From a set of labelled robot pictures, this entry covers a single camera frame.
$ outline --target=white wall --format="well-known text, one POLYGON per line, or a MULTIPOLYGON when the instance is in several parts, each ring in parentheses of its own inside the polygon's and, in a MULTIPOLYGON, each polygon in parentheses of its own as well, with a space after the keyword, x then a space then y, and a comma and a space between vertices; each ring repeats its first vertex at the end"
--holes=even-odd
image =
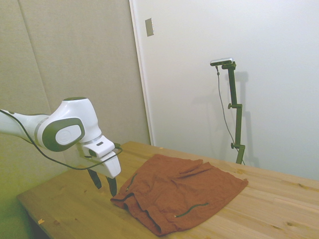
MULTIPOLYGON (((235 162, 209 66, 233 57, 246 164, 319 179, 318 1, 131 0, 131 9, 154 145, 235 162)), ((236 111, 225 110, 234 134, 236 111)))

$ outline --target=beige wall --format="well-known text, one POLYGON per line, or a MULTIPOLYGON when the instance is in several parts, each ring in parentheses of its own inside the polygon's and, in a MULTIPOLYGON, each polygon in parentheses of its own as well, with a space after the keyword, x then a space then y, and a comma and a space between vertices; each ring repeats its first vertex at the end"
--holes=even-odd
MULTIPOLYGON (((55 111, 85 96, 113 142, 150 143, 128 1, 0 0, 0 109, 55 111)), ((75 149, 50 156, 77 164, 75 149)), ((66 170, 0 134, 1 238, 32 237, 15 199, 66 170)))

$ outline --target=wall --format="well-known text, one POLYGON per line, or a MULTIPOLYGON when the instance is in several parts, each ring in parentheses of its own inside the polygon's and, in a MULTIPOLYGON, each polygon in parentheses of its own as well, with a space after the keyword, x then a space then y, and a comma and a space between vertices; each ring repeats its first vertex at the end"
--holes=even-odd
MULTIPOLYGON (((0 4, 0 109, 50 114, 64 98, 85 96, 108 139, 150 143, 128 2, 0 4)), ((78 164, 74 149, 46 153, 78 164)), ((15 197, 65 170, 0 134, 1 238, 33 238, 15 197)))
MULTIPOLYGON (((0 1, 0 109, 50 114, 30 40, 17 1, 0 1)), ((61 153, 49 156, 65 162, 61 153)), ((30 144, 0 134, 0 234, 3 239, 32 238, 18 194, 62 173, 30 144)))
MULTIPOLYGON (((154 145, 235 162, 209 65, 233 57, 246 164, 319 179, 317 1, 131 0, 131 8, 154 145)), ((220 71, 234 134, 227 71, 220 71)))

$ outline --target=green metal stand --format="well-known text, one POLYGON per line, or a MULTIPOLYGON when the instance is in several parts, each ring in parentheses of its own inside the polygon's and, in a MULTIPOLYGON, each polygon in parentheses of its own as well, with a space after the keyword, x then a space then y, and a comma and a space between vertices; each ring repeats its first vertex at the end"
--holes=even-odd
POLYGON ((231 104, 228 105, 228 108, 234 108, 237 110, 236 112, 236 134, 235 134, 235 144, 231 143, 231 148, 238 149, 238 155, 236 163, 241 164, 243 161, 245 146, 240 144, 241 138, 241 119, 242 119, 242 111, 243 105, 237 103, 237 96, 236 96, 236 85, 235 85, 235 74, 234 70, 236 69, 236 63, 233 61, 230 64, 222 65, 222 69, 228 70, 229 76, 229 86, 230 86, 230 97, 231 97, 231 104))

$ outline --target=wood grain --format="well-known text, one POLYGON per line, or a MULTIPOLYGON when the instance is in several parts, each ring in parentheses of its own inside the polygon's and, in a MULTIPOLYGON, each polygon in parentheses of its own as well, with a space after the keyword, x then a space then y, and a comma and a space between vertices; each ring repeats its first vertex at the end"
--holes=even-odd
MULTIPOLYGON (((154 154, 203 159, 248 179, 248 186, 215 216, 199 226, 161 238, 170 239, 318 239, 319 181, 136 142, 123 145, 118 188, 154 154)), ((158 238, 127 211, 110 202, 103 175, 97 189, 87 171, 70 170, 18 199, 34 221, 54 239, 158 238)))

